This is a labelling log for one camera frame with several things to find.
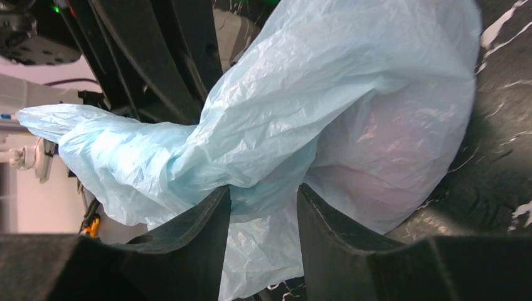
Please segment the plastic bag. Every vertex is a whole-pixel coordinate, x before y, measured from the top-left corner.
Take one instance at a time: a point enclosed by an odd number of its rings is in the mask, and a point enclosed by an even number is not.
[[[17,116],[124,224],[153,228],[231,184],[231,300],[302,275],[303,180],[379,233],[430,194],[465,132],[480,30],[471,0],[281,1],[197,126],[78,105]]]

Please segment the crumpled plastic bag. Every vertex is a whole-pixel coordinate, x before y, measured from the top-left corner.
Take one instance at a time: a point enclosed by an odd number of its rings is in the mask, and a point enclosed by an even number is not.
[[[423,202],[463,138],[480,33],[472,0],[285,0],[197,126],[66,104],[17,117],[124,224],[153,228],[230,184],[231,300],[302,275],[303,181],[379,233]]]

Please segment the blue object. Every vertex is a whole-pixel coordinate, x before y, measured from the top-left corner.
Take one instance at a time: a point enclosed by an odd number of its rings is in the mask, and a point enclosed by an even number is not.
[[[447,172],[475,94],[471,0],[281,1],[197,126],[86,105],[17,113],[124,224],[156,227],[229,184],[220,300],[302,275],[295,192],[384,233]]]

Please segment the translucent plastic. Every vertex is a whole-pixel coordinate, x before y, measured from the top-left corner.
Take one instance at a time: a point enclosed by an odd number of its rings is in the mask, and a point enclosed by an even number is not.
[[[155,227],[230,184],[232,300],[302,275],[301,182],[379,233],[430,194],[466,129],[480,30],[471,0],[286,0],[197,126],[78,105],[17,116],[124,224]]]

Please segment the light blue plastic bag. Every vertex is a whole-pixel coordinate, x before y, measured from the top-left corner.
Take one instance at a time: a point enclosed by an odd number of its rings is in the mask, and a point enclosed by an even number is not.
[[[18,112],[124,224],[151,228],[230,184],[220,300],[302,275],[295,191],[384,233],[445,175],[475,92],[471,0],[283,0],[197,126],[81,105]]]

